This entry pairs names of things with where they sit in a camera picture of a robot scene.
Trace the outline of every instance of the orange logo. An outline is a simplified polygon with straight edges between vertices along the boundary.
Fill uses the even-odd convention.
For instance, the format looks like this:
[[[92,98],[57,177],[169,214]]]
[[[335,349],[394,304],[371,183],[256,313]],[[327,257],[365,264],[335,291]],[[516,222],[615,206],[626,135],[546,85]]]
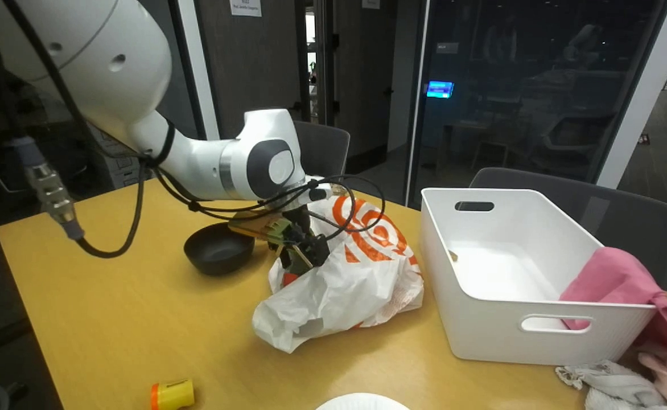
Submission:
[[[392,254],[398,254],[407,257],[411,266],[416,266],[416,255],[410,250],[406,238],[400,231],[383,214],[380,210],[371,207],[365,200],[354,200],[351,207],[351,200],[345,197],[337,197],[333,206],[333,218],[337,226],[343,226],[349,214],[354,213],[353,222],[349,223],[345,232],[351,236],[354,248],[345,245],[345,261],[359,262],[359,255],[369,257],[371,262],[392,261]]]

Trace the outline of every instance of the wooden table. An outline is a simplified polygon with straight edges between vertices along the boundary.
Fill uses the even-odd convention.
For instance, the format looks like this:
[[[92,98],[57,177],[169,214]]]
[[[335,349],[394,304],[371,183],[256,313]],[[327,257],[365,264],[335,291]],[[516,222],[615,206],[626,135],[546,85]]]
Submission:
[[[133,190],[77,206],[88,239],[122,242]],[[419,213],[386,213],[420,255]],[[429,281],[425,304],[392,323],[302,345],[287,355],[255,338],[273,255],[256,245],[247,269],[205,278],[182,254],[210,218],[151,183],[137,245],[120,261],[85,255],[38,214],[0,228],[0,245],[64,408],[148,408],[153,384],[194,379],[196,408],[311,410],[349,393],[429,408],[583,408],[552,368],[461,362],[450,355]]]

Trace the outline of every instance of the glass door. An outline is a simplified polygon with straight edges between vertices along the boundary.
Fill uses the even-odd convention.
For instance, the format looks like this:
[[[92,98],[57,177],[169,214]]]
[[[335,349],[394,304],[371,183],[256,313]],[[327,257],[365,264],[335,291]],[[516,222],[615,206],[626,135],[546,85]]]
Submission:
[[[665,16],[667,0],[429,0],[407,204],[481,166],[594,183]]]

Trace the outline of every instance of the pink cloth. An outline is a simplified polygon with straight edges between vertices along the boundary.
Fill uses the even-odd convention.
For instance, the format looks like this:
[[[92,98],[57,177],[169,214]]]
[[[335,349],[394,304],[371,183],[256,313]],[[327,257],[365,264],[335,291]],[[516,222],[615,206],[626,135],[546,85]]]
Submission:
[[[649,269],[626,250],[599,248],[559,298],[655,306],[655,314],[638,345],[667,349],[667,295],[654,282]]]

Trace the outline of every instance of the white plastic bin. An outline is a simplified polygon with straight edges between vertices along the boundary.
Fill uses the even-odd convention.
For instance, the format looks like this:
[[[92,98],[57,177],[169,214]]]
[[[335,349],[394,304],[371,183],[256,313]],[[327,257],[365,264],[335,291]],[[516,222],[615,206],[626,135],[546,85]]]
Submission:
[[[464,361],[616,361],[650,306],[559,300],[601,245],[528,190],[423,190],[423,254],[450,351]],[[586,320],[569,330],[561,320]]]

